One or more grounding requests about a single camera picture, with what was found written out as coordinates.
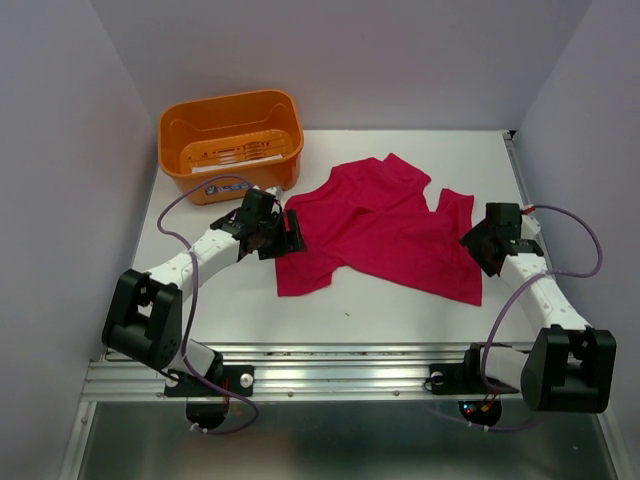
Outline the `red t-shirt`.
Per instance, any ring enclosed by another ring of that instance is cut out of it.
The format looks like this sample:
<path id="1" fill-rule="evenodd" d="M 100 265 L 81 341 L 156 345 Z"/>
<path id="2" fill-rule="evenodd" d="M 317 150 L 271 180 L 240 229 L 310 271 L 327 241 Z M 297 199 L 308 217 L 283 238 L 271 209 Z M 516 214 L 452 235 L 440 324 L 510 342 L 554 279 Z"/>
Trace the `red t-shirt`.
<path id="1" fill-rule="evenodd" d="M 307 249 L 275 262 L 281 297 L 329 286 L 334 272 L 360 273 L 479 306 L 482 273 L 460 238 L 475 198 L 444 188 L 427 204 L 429 175 L 395 154 L 334 167 L 317 189 L 291 197 Z"/>

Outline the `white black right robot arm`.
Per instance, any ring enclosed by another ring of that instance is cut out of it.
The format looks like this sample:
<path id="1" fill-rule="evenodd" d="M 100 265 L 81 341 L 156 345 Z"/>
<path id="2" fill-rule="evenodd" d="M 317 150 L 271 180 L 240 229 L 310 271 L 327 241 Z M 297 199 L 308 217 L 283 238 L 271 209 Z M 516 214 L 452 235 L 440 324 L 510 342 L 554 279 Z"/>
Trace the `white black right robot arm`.
<path id="1" fill-rule="evenodd" d="M 489 277 L 513 292 L 500 310 L 480 356 L 460 366 L 463 384 L 495 393 L 514 389 L 533 411 L 599 414 L 609 403 L 617 343 L 608 330 L 594 328 L 571 305 L 536 238 L 538 206 L 489 203 L 485 217 L 460 240 Z M 498 327 L 518 304 L 538 333 L 522 353 L 499 346 Z"/>

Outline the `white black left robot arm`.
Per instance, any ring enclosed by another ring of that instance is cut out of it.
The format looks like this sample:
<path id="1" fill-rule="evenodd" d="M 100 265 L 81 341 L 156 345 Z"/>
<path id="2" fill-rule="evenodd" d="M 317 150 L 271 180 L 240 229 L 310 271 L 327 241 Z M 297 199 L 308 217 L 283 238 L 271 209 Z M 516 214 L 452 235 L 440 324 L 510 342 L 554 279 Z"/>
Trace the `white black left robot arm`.
<path id="1" fill-rule="evenodd" d="M 222 384 L 222 356 L 191 339 L 195 315 L 183 312 L 184 302 L 197 301 L 209 279 L 251 254 L 267 260 L 305 249 L 297 213 L 282 207 L 277 188 L 251 188 L 238 208 L 195 242 L 185 241 L 173 258 L 120 275 L 102 343 L 157 372 L 188 375 L 199 393 L 213 393 Z"/>

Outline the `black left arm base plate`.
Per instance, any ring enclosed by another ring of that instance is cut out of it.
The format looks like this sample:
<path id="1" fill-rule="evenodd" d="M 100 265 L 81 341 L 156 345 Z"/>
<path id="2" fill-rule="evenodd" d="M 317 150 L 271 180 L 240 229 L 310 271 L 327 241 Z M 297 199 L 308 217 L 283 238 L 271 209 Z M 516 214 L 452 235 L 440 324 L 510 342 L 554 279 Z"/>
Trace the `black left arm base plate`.
<path id="1" fill-rule="evenodd" d="M 171 378 L 165 379 L 163 395 L 168 398 L 221 397 L 220 389 L 242 397 L 251 397 L 255 382 L 252 365 L 225 365 L 220 373 L 213 374 L 208 381 L 215 384 L 212 389 L 189 373 L 169 371 Z"/>

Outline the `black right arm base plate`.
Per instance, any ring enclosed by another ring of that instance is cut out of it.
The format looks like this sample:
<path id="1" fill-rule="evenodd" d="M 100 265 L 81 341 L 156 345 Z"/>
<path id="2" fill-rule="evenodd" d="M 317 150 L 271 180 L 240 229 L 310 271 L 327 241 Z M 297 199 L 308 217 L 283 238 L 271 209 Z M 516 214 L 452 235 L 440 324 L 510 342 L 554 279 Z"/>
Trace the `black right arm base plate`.
<path id="1" fill-rule="evenodd" d="M 423 380 L 424 387 L 434 395 L 475 395 L 500 391 L 517 393 L 521 385 L 522 367 L 507 363 L 487 364 L 486 380 L 482 379 L 480 363 L 433 363 Z"/>

